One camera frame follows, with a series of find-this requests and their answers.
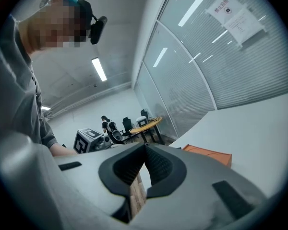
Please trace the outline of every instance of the wall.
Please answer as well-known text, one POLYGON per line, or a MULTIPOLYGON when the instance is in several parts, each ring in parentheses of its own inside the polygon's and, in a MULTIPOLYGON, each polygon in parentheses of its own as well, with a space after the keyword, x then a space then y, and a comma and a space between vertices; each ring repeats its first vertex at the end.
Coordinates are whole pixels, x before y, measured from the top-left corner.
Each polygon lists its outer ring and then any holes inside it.
POLYGON ((49 121, 59 144, 73 147, 78 129, 91 128, 102 132, 101 116, 112 119, 119 131, 124 129, 122 119, 128 117, 132 123, 141 116, 141 107, 132 89, 94 100, 72 109, 49 121))
POLYGON ((202 0, 181 25, 195 1, 166 0, 132 86, 143 107, 164 118, 160 130, 169 137, 209 111, 288 93, 288 32, 266 0, 237 0, 265 28, 242 47, 206 13, 215 0, 202 0))
POLYGON ((159 14, 159 10, 161 9, 163 2, 164 0, 146 0, 141 20, 141 26, 139 29, 137 45, 134 53, 132 86, 135 85, 149 36, 152 33, 156 18, 159 14))

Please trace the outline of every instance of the paper sign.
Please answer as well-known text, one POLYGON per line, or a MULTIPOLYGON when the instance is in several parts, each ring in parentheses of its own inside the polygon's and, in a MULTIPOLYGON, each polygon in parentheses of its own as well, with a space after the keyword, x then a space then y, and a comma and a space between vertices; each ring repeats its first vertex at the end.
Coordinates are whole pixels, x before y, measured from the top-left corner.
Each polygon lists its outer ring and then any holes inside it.
POLYGON ((237 0, 215 0, 206 11, 224 25, 242 8, 243 5, 237 0))
POLYGON ((233 16, 224 27, 240 45, 264 29, 256 17, 245 7, 233 16))

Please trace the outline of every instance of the floor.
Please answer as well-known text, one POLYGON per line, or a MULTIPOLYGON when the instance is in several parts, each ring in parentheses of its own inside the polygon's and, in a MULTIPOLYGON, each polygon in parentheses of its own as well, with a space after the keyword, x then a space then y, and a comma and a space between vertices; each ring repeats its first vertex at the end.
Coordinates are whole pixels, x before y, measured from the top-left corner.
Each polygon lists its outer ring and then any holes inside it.
MULTIPOLYGON (((152 129, 151 130, 153 133, 153 137, 156 142, 159 141, 158 136, 156 135, 156 132, 152 129)), ((175 140, 172 138, 169 138, 167 136, 164 136, 161 134, 161 137, 165 143, 166 146, 170 145, 173 143, 175 140)), ((149 134, 145 135, 145 138, 147 142, 153 143, 152 139, 149 134)), ((140 134, 137 136, 134 136, 132 138, 133 142, 143 142, 143 139, 140 134)), ((131 140, 126 141, 126 144, 129 144, 132 142, 131 140)), ((141 210, 141 208, 144 206, 146 202, 146 191, 144 189, 140 174, 137 175, 135 180, 133 181, 132 185, 130 186, 130 207, 131 207, 131 213, 132 213, 132 218, 141 210)))

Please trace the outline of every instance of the white table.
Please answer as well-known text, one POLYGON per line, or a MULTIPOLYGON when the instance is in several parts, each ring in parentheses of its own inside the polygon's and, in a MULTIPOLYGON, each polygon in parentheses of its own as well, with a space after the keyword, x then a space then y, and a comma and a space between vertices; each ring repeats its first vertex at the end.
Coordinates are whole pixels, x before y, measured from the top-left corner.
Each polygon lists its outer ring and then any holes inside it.
POLYGON ((207 113, 172 147, 232 154, 232 169, 275 194, 288 176, 288 94, 207 113))

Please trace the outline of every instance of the ceiling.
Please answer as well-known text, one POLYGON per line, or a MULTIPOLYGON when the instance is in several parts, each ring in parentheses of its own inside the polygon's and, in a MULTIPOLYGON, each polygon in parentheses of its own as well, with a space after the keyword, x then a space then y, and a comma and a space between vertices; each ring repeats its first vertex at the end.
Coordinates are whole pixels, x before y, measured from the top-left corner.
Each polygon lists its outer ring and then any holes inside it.
MULTIPOLYGON (((97 45, 53 48, 32 55, 48 117, 92 96, 130 83, 138 30, 146 0, 87 0, 96 17, 108 18, 97 45), (107 80, 102 82, 91 59, 98 57, 107 80)), ((23 20, 39 10, 41 0, 21 0, 12 15, 23 20)))

